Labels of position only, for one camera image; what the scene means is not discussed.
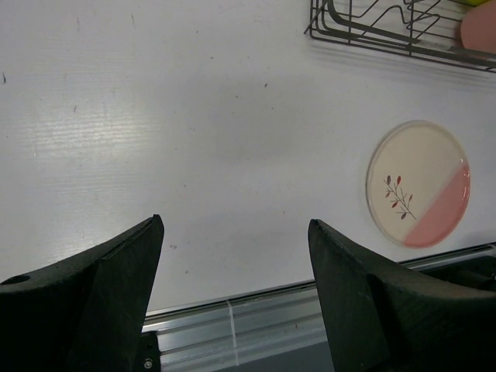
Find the green ceramic bowl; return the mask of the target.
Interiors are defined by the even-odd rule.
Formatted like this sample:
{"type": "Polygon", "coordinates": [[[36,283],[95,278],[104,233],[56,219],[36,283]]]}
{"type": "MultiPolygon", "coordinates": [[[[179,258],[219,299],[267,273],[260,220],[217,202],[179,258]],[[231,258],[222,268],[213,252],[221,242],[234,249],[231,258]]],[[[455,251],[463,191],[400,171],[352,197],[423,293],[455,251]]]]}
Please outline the green ceramic bowl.
{"type": "Polygon", "coordinates": [[[470,7],[478,7],[488,1],[489,0],[460,0],[460,3],[470,7]]]}

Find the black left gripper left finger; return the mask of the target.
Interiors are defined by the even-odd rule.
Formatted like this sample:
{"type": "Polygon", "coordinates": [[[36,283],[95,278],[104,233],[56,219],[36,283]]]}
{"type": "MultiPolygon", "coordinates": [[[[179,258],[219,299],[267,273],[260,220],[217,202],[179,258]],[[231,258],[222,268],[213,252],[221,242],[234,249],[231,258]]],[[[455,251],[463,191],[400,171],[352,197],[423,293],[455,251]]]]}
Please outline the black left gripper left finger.
{"type": "Polygon", "coordinates": [[[3,371],[131,371],[164,239],[159,215],[1,283],[3,371]]]}

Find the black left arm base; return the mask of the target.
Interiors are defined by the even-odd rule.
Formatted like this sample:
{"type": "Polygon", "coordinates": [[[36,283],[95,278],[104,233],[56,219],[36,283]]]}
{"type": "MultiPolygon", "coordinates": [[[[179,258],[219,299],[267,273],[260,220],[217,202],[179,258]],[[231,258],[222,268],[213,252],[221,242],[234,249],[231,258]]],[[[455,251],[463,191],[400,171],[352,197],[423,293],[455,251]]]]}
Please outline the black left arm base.
{"type": "Polygon", "coordinates": [[[135,372],[161,372],[160,348],[155,332],[141,334],[133,370],[135,372]]]}

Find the pink cup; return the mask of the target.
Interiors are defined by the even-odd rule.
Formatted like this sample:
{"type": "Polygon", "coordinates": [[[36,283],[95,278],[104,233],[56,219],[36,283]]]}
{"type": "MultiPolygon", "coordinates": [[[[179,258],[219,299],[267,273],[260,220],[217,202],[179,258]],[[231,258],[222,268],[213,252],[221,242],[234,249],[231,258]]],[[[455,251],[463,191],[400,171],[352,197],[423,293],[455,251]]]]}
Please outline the pink cup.
{"type": "Polygon", "coordinates": [[[495,54],[495,1],[487,1],[471,9],[460,26],[463,47],[495,54]]]}

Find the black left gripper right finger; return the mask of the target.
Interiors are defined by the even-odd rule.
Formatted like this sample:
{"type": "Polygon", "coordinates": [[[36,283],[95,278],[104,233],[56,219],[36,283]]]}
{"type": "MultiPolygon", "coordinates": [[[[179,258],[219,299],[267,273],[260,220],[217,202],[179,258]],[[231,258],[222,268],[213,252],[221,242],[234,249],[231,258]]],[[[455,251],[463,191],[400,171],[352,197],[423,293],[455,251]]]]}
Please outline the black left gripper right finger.
{"type": "Polygon", "coordinates": [[[308,246],[335,370],[495,369],[495,292],[422,273],[494,244],[397,263],[313,219],[308,246]]]}

